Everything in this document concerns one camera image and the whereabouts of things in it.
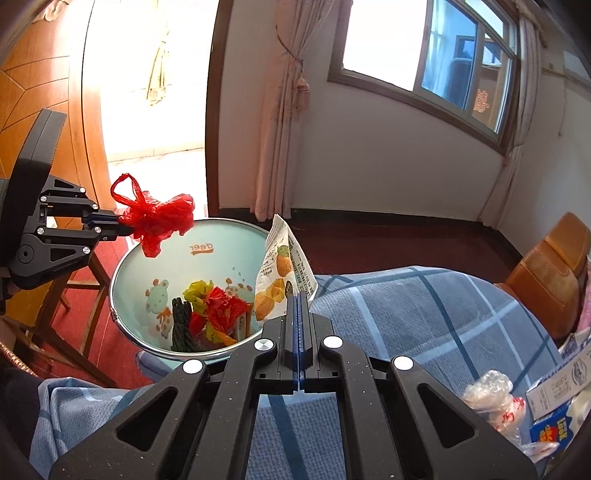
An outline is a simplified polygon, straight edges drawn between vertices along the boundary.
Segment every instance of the brown leather chair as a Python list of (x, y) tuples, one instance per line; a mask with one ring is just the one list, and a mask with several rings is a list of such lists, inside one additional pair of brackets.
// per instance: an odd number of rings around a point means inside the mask
[(576, 326), (587, 276), (589, 228), (567, 212), (500, 288), (519, 300), (558, 341)]

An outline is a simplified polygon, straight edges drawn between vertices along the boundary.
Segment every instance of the cardboard box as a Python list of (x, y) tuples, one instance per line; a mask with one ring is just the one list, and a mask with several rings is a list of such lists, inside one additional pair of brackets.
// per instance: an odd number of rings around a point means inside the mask
[(525, 396), (534, 420), (568, 402), (591, 382), (591, 342), (586, 340), (580, 352), (549, 374), (540, 378)]
[(532, 442), (559, 442), (557, 452), (565, 449), (574, 434), (570, 429), (572, 418), (567, 415), (570, 401), (561, 405), (549, 415), (539, 419), (530, 427)]

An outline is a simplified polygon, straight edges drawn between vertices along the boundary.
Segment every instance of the blue plaid blanket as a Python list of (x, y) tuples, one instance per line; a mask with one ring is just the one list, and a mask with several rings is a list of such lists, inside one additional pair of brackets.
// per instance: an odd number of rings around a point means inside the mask
[[(412, 356), (457, 395), (490, 369), (507, 374), (514, 383), (513, 394), (524, 395), (532, 382), (561, 361), (536, 318), (478, 278), (410, 267), (317, 279), (319, 292), (310, 310), (330, 318), (338, 335), (363, 347), (369, 356)], [(138, 365), (154, 381), (175, 367), (145, 352), (139, 354)], [(81, 385), (90, 400), (76, 384), (55, 384), (67, 381), (49, 380), (40, 387), (42, 410), (30, 459), (45, 477), (58, 455), (141, 394)], [(528, 416), (521, 427), (525, 442), (530, 425)], [(345, 478), (334, 394), (263, 395), (246, 477)]]

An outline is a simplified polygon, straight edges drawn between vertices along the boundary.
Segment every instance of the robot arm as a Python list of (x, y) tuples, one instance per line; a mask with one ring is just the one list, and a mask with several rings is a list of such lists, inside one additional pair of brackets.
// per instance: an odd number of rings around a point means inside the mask
[[(133, 230), (86, 196), (79, 185), (50, 175), (66, 114), (43, 109), (9, 179), (0, 179), (0, 314), (9, 281), (30, 290), (88, 265), (99, 241)], [(75, 217), (82, 230), (48, 228), (47, 217)]]

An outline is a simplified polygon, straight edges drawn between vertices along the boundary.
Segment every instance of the bright doorway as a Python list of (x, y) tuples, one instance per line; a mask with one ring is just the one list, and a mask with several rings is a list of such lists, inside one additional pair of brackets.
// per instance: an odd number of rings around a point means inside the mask
[[(102, 128), (111, 182), (131, 173), (158, 200), (207, 216), (205, 105), (218, 0), (107, 0)], [(118, 192), (131, 196), (131, 186)]]

